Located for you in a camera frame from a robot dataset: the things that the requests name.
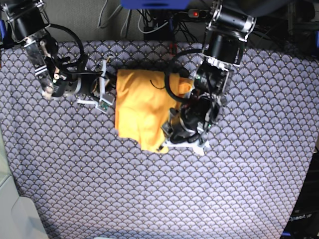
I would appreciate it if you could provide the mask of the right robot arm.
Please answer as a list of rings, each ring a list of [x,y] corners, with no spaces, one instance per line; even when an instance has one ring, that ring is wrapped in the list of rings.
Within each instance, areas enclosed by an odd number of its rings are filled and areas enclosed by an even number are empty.
[[[0,21],[1,47],[24,48],[46,99],[81,94],[91,99],[79,99],[79,104],[93,105],[104,113],[114,104],[115,96],[110,93],[113,78],[107,72],[111,56],[101,61],[97,71],[86,70],[88,56],[81,40],[72,30],[50,23],[41,0],[2,0],[0,11],[6,15],[6,20]],[[58,56],[58,43],[49,28],[62,30],[75,40],[79,47],[75,62]]]

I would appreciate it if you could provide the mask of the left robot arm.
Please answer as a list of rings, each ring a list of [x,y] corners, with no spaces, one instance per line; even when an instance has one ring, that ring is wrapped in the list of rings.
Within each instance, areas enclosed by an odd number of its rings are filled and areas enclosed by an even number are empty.
[[[168,120],[161,127],[165,140],[159,150],[191,147],[201,154],[204,147],[209,147],[207,136],[220,113],[221,98],[231,70],[239,66],[245,43],[257,20],[226,7],[221,0],[212,2],[210,15],[205,31],[210,33],[208,47],[177,53],[164,73],[165,90],[181,105],[179,109],[169,110]],[[193,90],[188,98],[182,98],[170,88],[169,77],[175,61],[188,54],[200,54],[203,61],[196,71]]]

